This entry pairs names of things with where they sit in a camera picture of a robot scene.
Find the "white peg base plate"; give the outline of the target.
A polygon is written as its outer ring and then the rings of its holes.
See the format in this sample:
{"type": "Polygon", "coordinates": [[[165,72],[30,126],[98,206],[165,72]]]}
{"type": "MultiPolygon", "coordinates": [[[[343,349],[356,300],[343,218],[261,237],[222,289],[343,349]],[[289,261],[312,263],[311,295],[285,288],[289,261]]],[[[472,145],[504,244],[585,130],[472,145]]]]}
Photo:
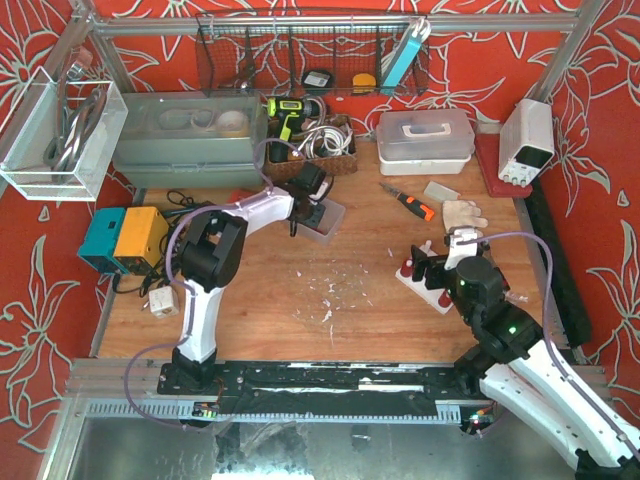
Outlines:
{"type": "MultiPolygon", "coordinates": [[[[428,252],[429,256],[436,256],[438,255],[433,249],[432,249],[432,241],[431,240],[427,240],[424,244],[419,246],[423,251],[428,252]]],[[[438,298],[440,297],[440,295],[442,294],[443,291],[447,291],[444,289],[439,289],[439,290],[427,290],[425,287],[425,281],[413,281],[411,278],[404,278],[400,275],[400,269],[403,265],[403,263],[401,264],[400,268],[395,272],[395,277],[406,287],[408,287],[411,291],[413,291],[415,294],[417,294],[419,297],[421,297],[424,301],[426,301],[431,307],[433,307],[437,312],[439,312],[440,314],[444,315],[446,313],[448,313],[451,308],[453,307],[453,301],[452,301],[452,305],[449,309],[442,309],[439,307],[438,305],[438,298]]]]}

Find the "orange black screwdriver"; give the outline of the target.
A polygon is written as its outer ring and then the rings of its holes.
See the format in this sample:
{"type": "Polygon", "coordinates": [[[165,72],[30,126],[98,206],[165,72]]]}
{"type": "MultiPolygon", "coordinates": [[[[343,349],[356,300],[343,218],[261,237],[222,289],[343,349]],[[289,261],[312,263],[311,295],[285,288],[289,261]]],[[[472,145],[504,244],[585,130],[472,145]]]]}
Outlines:
{"type": "Polygon", "coordinates": [[[404,192],[393,187],[390,184],[380,182],[379,185],[384,189],[385,192],[393,196],[416,217],[426,222],[429,222],[434,218],[435,211],[428,207],[424,202],[418,200],[414,196],[405,194],[404,192]]]}

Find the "white work glove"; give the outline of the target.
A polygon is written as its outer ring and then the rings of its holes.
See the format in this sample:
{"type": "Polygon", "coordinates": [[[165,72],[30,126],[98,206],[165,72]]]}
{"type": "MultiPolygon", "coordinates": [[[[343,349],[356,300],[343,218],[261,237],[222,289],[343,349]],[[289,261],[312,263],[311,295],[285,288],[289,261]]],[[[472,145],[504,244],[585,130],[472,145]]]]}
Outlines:
{"type": "Polygon", "coordinates": [[[474,201],[447,200],[442,204],[442,219],[445,235],[450,235],[455,229],[473,227],[479,238],[483,237],[483,229],[488,226],[488,220],[482,216],[482,210],[474,201]]]}

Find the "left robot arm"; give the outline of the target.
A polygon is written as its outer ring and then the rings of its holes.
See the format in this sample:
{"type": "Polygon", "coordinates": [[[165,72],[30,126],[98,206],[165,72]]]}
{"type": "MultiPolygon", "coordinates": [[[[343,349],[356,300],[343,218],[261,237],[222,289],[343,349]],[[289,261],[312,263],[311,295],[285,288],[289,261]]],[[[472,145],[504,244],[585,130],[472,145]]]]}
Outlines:
{"type": "Polygon", "coordinates": [[[174,249],[184,281],[185,314],[172,363],[185,370],[204,369],[215,362],[215,331],[225,288],[234,279],[247,237],[280,221],[297,225],[311,219],[331,190],[333,180],[320,167],[305,163],[293,178],[226,205],[207,204],[181,221],[168,242],[174,249]]]}

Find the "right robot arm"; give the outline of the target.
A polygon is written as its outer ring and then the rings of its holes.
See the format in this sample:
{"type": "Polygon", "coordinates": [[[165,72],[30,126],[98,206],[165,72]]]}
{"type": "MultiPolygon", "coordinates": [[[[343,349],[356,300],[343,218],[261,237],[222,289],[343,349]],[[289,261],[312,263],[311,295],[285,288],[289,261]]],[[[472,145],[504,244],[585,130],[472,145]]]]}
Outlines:
{"type": "Polygon", "coordinates": [[[497,402],[545,438],[578,479],[636,479],[639,430],[616,414],[507,297],[500,269],[481,254],[449,268],[411,248],[414,282],[448,295],[477,343],[454,364],[464,392],[497,402]]]}

